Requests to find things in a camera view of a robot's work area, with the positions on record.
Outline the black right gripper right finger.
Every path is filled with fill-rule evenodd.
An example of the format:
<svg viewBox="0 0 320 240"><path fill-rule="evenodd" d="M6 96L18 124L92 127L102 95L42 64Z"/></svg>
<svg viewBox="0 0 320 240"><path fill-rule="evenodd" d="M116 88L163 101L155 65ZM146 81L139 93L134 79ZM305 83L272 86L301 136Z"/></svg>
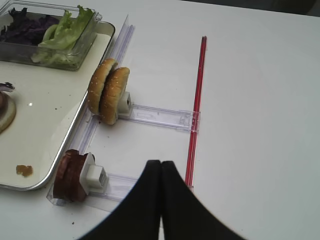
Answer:
<svg viewBox="0 0 320 240"><path fill-rule="evenodd" d="M162 222L166 240L242 240L195 197L173 161L161 163Z"/></svg>

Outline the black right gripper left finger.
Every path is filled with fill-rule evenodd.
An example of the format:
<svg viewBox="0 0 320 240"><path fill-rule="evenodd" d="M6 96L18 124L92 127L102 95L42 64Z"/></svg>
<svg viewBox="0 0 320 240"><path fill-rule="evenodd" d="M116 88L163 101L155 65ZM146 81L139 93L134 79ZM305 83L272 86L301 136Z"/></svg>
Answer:
<svg viewBox="0 0 320 240"><path fill-rule="evenodd" d="M157 240L161 218L159 160L148 160L122 202L82 240Z"/></svg>

